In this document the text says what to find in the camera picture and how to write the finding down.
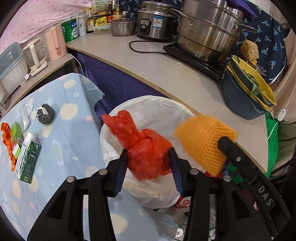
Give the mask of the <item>green white milk carton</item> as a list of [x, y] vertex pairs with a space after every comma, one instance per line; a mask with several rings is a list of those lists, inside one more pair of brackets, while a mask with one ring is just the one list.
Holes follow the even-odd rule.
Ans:
[[24, 138], [21, 152], [16, 162], [15, 174], [20, 181], [31, 184], [34, 176], [36, 162], [42, 145], [37, 137], [30, 132]]

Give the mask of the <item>orange foam fruit net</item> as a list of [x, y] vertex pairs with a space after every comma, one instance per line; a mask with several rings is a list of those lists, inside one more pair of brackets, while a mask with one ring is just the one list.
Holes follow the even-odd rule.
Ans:
[[226, 156], [218, 149], [218, 140], [228, 137], [236, 142], [238, 133], [212, 116], [199, 115], [179, 124], [174, 135], [184, 150], [210, 175], [217, 177], [226, 161]]

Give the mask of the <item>orange plastic bag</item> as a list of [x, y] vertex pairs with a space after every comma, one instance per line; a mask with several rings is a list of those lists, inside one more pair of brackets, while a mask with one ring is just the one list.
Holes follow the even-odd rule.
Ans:
[[10, 161], [11, 161], [11, 171], [13, 172], [16, 167], [16, 159], [13, 155], [13, 142], [11, 141], [11, 129], [8, 123], [1, 124], [1, 131], [3, 132], [3, 144], [6, 146]]

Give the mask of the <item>red plastic bag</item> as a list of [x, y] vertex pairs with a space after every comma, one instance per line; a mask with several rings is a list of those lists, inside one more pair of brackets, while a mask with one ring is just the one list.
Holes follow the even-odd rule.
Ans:
[[121, 110], [116, 116], [102, 115], [104, 124], [127, 150], [127, 167], [138, 181], [154, 180], [171, 173], [166, 138], [148, 128], [138, 130], [132, 116]]

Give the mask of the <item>green cardboard box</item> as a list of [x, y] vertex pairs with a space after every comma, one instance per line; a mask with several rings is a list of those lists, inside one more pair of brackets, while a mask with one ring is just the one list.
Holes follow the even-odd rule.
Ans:
[[16, 121], [13, 123], [11, 127], [11, 141], [13, 143], [13, 156], [15, 157], [15, 159], [17, 159], [21, 152], [23, 136], [21, 126]]

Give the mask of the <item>green plastic bag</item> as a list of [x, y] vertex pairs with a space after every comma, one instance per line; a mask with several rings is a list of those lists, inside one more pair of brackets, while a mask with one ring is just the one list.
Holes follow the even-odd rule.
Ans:
[[268, 145], [268, 160], [267, 172], [264, 174], [267, 178], [271, 175], [278, 158], [278, 121], [274, 119], [270, 113], [265, 114], [266, 130], [267, 130], [267, 145]]

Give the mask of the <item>stacked yellow blue colander bowls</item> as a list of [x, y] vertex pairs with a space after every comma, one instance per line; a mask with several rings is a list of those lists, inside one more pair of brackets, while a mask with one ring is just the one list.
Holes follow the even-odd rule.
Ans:
[[231, 111], [246, 120], [253, 120], [276, 106], [272, 89], [243, 59], [232, 55], [225, 71], [222, 94]]

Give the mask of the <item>steel wool scrubber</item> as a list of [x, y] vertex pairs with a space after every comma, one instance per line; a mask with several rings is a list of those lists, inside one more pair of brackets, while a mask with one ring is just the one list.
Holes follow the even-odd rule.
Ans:
[[36, 118], [43, 125], [49, 125], [55, 118], [55, 111], [47, 103], [37, 107]]

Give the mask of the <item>clear crumpled plastic wrap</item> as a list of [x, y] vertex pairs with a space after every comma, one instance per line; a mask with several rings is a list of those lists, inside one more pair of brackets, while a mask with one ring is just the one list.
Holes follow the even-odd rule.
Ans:
[[32, 110], [33, 110], [33, 105], [29, 103], [26, 103], [20, 107], [21, 116], [22, 116], [20, 126], [21, 126], [22, 133], [24, 133], [30, 125], [30, 115]]

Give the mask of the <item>black induction cooktop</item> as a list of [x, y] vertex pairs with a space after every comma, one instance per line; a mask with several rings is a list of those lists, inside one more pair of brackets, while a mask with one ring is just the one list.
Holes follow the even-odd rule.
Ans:
[[177, 58], [185, 64], [195, 68], [199, 72], [207, 75], [214, 81], [220, 81], [224, 77], [225, 64], [212, 64], [203, 61], [187, 52], [184, 52], [177, 43], [163, 46], [163, 50], [174, 58]]

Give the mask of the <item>white dish rack with cover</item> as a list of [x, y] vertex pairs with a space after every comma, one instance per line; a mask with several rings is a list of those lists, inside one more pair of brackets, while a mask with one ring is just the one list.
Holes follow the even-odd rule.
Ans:
[[19, 86], [25, 83], [29, 67], [20, 44], [10, 44], [0, 55], [1, 87], [9, 97]]

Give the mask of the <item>pink electric kettle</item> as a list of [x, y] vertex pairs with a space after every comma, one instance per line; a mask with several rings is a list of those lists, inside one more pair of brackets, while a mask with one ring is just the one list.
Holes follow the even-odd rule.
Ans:
[[44, 32], [44, 37], [51, 61], [63, 57], [67, 53], [61, 25], [52, 27]]

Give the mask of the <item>dark soy sauce bottle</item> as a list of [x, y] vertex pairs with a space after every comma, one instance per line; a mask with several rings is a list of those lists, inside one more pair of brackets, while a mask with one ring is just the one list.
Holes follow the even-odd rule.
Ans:
[[94, 19], [93, 19], [93, 14], [91, 9], [86, 10], [85, 17], [86, 17], [86, 32], [93, 33]]

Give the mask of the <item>small steel pot with lid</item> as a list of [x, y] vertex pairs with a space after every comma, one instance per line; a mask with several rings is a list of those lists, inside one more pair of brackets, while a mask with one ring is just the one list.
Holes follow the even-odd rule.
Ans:
[[134, 35], [137, 29], [137, 20], [132, 18], [119, 18], [110, 22], [111, 34], [116, 37]]

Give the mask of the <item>pink dotted curtain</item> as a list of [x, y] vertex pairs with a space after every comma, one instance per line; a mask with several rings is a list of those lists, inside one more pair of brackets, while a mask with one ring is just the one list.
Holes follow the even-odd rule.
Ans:
[[1, 52], [11, 43], [24, 43], [39, 32], [91, 6], [88, 0], [27, 1], [14, 15], [1, 36]]

